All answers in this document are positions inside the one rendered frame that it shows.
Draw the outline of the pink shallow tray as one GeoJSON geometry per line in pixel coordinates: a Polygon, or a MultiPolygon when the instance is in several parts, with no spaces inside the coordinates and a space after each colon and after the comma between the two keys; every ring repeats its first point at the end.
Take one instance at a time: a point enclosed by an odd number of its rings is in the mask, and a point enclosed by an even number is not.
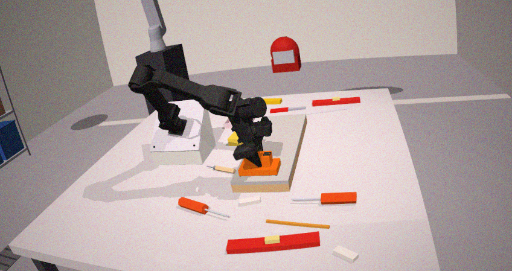
{"type": "Polygon", "coordinates": [[[227,119],[223,125],[224,125],[224,129],[232,128],[232,124],[230,123],[229,119],[227,119]]]}

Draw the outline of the orange-handled awl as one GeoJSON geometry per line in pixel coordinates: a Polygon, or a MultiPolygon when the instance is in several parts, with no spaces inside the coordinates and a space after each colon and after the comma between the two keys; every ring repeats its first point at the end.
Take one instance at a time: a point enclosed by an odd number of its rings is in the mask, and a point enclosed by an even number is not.
{"type": "Polygon", "coordinates": [[[187,208],[187,209],[189,209],[191,211],[198,212],[198,213],[204,214],[204,215],[209,211],[209,212],[213,212],[215,214],[219,214],[219,215],[223,215],[223,216],[229,217],[228,215],[221,214],[219,212],[215,212],[215,211],[209,210],[208,209],[209,206],[207,204],[205,204],[205,203],[197,202],[195,200],[191,200],[191,199],[184,198],[184,197],[181,197],[178,200],[178,205],[181,206],[181,207],[187,208]]]}
{"type": "Polygon", "coordinates": [[[356,192],[344,193],[321,193],[321,198],[300,198],[291,200],[321,200],[321,204],[334,205],[334,204],[347,204],[356,203],[356,192]]]}

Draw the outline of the yellow rectangular bar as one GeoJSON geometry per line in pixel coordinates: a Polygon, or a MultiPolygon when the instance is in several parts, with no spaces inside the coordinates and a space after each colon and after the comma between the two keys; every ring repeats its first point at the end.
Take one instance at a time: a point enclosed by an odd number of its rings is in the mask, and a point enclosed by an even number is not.
{"type": "Polygon", "coordinates": [[[282,98],[264,98],[266,104],[281,104],[282,98]]]}

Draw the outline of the yellow rectangular block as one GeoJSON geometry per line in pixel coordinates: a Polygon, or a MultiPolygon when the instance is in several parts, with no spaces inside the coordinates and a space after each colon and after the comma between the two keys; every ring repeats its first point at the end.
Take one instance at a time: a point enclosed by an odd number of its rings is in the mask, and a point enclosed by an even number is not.
{"type": "Polygon", "coordinates": [[[238,145],[243,144],[243,143],[238,143],[237,140],[238,140],[238,136],[237,136],[236,132],[234,131],[234,133],[228,138],[228,145],[229,146],[238,146],[238,145]]]}

